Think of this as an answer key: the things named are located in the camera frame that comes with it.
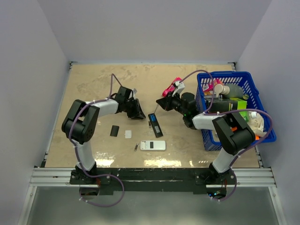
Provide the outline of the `black remote control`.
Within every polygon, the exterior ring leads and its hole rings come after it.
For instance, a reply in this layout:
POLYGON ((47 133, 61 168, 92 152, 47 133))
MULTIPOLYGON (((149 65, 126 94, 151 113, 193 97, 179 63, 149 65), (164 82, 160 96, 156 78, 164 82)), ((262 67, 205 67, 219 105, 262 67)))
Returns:
POLYGON ((151 117, 150 117, 151 114, 148 115, 148 118, 149 118, 149 120, 150 120, 150 123, 151 123, 151 126, 152 126, 152 128, 153 128, 154 134, 155 134, 156 138, 160 138, 160 137, 163 136, 161 127, 160 127, 160 125, 159 125, 159 122, 158 122, 158 120, 157 120, 157 117, 156 117, 156 121, 155 121, 155 122, 153 122, 153 121, 151 120, 151 117))

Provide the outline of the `white battery cover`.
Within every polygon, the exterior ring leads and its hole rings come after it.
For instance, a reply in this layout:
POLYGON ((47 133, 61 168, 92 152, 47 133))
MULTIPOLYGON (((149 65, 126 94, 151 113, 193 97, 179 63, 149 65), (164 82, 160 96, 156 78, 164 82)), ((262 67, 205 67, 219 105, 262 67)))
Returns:
POLYGON ((126 130, 125 131, 125 138, 126 139, 132 138, 132 131, 131 130, 126 130))

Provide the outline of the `white remote control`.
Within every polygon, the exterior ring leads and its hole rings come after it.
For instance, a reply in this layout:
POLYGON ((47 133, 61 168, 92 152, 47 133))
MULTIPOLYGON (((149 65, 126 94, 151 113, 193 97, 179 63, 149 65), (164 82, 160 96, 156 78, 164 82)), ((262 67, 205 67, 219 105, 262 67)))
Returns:
POLYGON ((141 141, 140 150, 142 151, 165 151, 165 141, 141 141))

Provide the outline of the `black battery cover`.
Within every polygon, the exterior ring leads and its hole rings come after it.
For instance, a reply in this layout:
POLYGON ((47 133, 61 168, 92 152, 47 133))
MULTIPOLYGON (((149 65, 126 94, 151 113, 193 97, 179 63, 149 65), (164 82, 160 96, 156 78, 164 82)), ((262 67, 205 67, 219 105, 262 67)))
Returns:
POLYGON ((117 137, 119 132, 119 126, 112 125, 110 136, 117 137))

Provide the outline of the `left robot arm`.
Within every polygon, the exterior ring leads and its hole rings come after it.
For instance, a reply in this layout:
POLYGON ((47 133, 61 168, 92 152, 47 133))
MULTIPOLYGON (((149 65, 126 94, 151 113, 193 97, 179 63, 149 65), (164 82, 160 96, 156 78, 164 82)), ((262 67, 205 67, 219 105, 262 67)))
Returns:
POLYGON ((90 140, 99 117, 125 112, 131 120, 146 118, 132 89, 120 86, 117 93, 103 100, 85 102, 75 100, 69 109, 61 130, 73 144, 81 179, 92 184, 97 179, 97 165, 92 155, 90 140))

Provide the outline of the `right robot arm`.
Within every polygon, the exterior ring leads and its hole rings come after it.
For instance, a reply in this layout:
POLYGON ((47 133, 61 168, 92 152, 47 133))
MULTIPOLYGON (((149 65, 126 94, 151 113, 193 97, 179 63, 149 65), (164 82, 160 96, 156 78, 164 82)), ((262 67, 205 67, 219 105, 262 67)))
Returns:
POLYGON ((194 94, 168 94, 156 100, 165 111, 175 110, 182 114, 184 124, 190 129, 216 131, 221 143, 217 158, 210 164, 208 178, 214 184, 225 179, 225 173, 238 153, 255 141, 255 134, 239 112, 225 115, 212 115, 199 112, 194 94))

